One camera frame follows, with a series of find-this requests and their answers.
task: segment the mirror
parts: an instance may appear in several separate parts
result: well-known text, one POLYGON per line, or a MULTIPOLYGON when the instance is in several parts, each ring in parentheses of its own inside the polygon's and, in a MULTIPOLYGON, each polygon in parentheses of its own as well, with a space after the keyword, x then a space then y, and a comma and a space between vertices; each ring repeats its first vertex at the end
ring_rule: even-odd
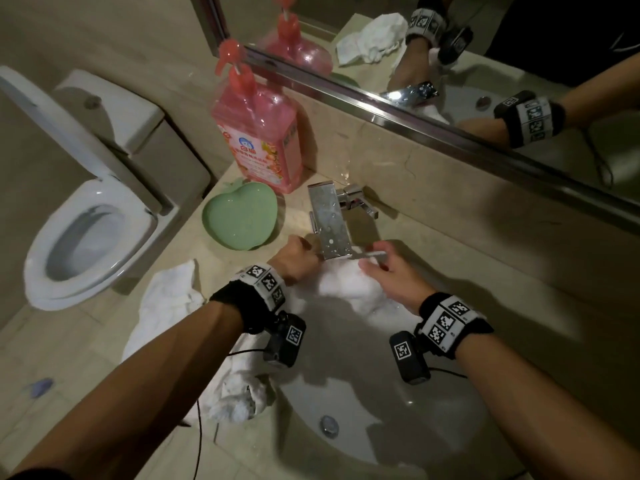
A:
POLYGON ((245 45, 640 201, 640 31, 629 0, 599 5, 597 31, 581 0, 218 2, 245 45), (305 41, 293 56, 278 39, 281 13, 297 16, 305 41))

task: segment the bottle label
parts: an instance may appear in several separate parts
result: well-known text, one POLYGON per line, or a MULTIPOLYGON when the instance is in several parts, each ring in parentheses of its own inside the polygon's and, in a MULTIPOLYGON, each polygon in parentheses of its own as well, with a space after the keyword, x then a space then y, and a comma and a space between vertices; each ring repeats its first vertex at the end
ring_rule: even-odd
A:
POLYGON ((279 143, 262 141, 226 125, 218 128, 244 175, 253 175, 274 185, 289 184, 287 163, 294 164, 292 168, 295 168, 295 162, 287 162, 286 151, 290 144, 298 141, 295 123, 279 143))

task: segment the toilet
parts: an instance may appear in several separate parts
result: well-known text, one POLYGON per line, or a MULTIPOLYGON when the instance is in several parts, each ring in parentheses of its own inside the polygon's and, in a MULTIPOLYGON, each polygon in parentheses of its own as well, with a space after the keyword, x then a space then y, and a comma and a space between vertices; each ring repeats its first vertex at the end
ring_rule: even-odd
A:
POLYGON ((95 176, 33 240, 24 263, 29 303, 61 310, 144 273, 211 183, 162 110, 82 70, 50 96, 0 66, 0 89, 95 176))

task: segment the toilet tank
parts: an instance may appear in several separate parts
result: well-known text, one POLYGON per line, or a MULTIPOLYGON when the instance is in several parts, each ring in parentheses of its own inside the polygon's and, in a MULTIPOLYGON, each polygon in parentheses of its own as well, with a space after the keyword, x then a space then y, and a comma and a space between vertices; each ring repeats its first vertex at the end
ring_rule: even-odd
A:
POLYGON ((162 203, 162 213, 201 198, 211 174, 156 104, 83 70, 52 92, 162 203))

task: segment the green soap dish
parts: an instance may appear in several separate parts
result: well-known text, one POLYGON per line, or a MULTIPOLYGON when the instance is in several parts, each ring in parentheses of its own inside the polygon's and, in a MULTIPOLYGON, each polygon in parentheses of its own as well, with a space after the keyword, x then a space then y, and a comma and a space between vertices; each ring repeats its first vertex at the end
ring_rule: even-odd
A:
POLYGON ((270 186, 236 180, 202 209, 202 225, 212 238, 235 251, 264 244, 278 220, 278 199, 270 186))

